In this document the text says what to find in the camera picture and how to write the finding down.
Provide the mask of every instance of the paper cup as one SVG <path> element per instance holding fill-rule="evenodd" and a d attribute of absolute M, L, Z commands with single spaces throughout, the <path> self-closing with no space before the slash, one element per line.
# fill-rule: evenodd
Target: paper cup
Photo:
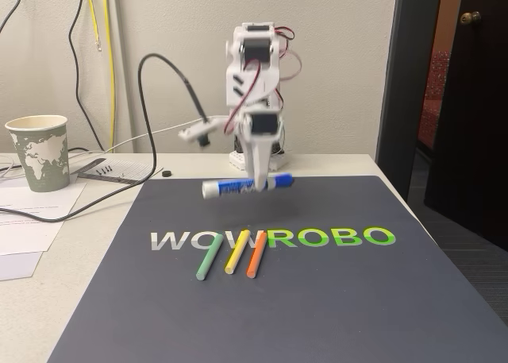
<path fill-rule="evenodd" d="M 33 115 L 6 123 L 32 191 L 56 191 L 69 184 L 66 123 L 60 115 Z"/>

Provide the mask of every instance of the chalk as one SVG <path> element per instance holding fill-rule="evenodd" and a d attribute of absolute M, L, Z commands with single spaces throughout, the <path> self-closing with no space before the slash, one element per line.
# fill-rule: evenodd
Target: chalk
<path fill-rule="evenodd" d="M 278 174 L 269 176 L 264 191 L 276 188 L 290 187 L 293 184 L 291 174 Z M 226 194 L 248 194 L 257 192 L 254 179 L 208 180 L 202 184 L 204 199 L 216 198 Z"/>
<path fill-rule="evenodd" d="M 222 240 L 224 240 L 224 236 L 221 234 L 215 234 L 214 242 L 212 242 L 208 252 L 206 252 L 205 258 L 203 259 L 203 262 L 199 266 L 198 272 L 196 273 L 196 278 L 198 280 L 203 281 L 205 279 L 206 274 L 208 273 L 208 269 L 210 269 L 212 262 L 214 262 L 215 255 L 221 247 Z"/>
<path fill-rule="evenodd" d="M 235 245 L 235 249 L 229 258 L 228 263 L 225 266 L 225 272 L 228 274 L 233 274 L 235 268 L 238 264 L 238 260 L 240 260 L 241 254 L 244 252 L 245 245 L 247 244 L 247 240 L 250 237 L 250 230 L 242 230 L 240 232 L 240 236 L 238 236 L 237 244 Z"/>
<path fill-rule="evenodd" d="M 247 268 L 247 277 L 254 278 L 257 269 L 260 266 L 261 257 L 263 256 L 264 246 L 267 244 L 267 233 L 263 232 L 256 241 L 254 251 L 252 252 L 251 262 Z"/>

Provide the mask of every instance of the wowrobo logo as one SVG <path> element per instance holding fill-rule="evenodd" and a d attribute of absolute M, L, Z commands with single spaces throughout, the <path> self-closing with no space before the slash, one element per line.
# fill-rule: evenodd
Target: wowrobo logo
<path fill-rule="evenodd" d="M 264 230 L 258 230 L 256 232 L 256 241 L 258 237 L 263 233 Z M 290 230 L 285 229 L 274 229 L 267 230 L 267 243 L 270 248 L 275 248 L 278 243 L 283 243 L 286 246 L 291 248 L 296 248 L 296 240 L 294 239 L 294 234 Z M 211 246 L 211 241 L 209 245 L 202 245 L 199 243 L 199 239 L 202 236 L 215 236 L 217 232 L 213 232 L 211 230 L 205 230 L 202 232 L 197 232 L 190 239 L 190 243 L 196 249 L 209 249 Z M 226 230 L 223 233 L 228 240 L 229 246 L 231 249 L 235 247 L 235 238 L 238 239 L 238 235 L 233 237 L 233 232 Z M 307 236 L 314 234 L 312 240 L 309 240 Z M 177 240 L 174 232 L 167 232 L 162 240 L 159 241 L 159 235 L 157 232 L 151 233 L 151 241 L 152 241 L 152 250 L 161 250 L 162 247 L 166 244 L 167 241 L 170 242 L 171 248 L 178 250 L 182 248 L 183 243 L 189 238 L 191 232 L 183 232 L 182 237 Z M 248 238 L 248 244 L 251 248 L 254 248 L 255 242 L 252 240 L 253 232 L 251 232 L 251 237 Z M 365 228 L 362 232 L 362 235 L 358 235 L 358 233 L 353 228 L 331 228 L 329 232 L 325 232 L 324 230 L 319 230 L 317 228 L 305 228 L 300 230 L 297 233 L 296 239 L 301 245 L 311 246 L 311 247 L 320 247 L 329 244 L 330 239 L 335 241 L 336 246 L 355 246 L 363 244 L 364 240 L 366 242 L 372 243 L 374 245 L 392 245 L 395 243 L 395 235 L 387 230 L 386 228 L 382 228 L 381 226 L 370 226 Z"/>

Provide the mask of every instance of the orange chalk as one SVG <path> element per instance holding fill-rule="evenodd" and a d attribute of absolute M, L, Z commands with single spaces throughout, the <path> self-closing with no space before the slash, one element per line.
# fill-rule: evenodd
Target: orange chalk
<path fill-rule="evenodd" d="M 247 277 L 254 278 L 257 269 L 260 266 L 261 257 L 263 256 L 264 246 L 267 244 L 267 233 L 263 232 L 256 241 L 256 246 L 252 252 L 251 262 L 247 268 Z"/>

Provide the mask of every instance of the yellow cable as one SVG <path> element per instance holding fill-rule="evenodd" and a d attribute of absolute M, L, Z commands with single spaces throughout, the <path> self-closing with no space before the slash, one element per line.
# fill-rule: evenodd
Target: yellow cable
<path fill-rule="evenodd" d="M 88 0 L 88 5 L 90 6 L 90 12 L 92 15 L 92 22 L 94 23 L 94 33 L 95 33 L 95 44 L 97 45 L 97 50 L 101 52 L 101 39 L 98 36 L 98 27 L 97 27 L 97 18 L 95 17 L 94 10 L 94 1 Z"/>
<path fill-rule="evenodd" d="M 113 65 L 113 52 L 111 50 L 111 35 L 110 35 L 110 15 L 108 0 L 103 0 L 104 5 L 104 21 L 106 22 L 106 40 L 108 42 L 108 53 L 110 55 L 110 74 L 111 74 L 111 115 L 110 115 L 110 146 L 114 146 L 114 127 L 116 120 L 116 102 L 115 102 L 115 82 L 114 82 L 114 65 Z"/>

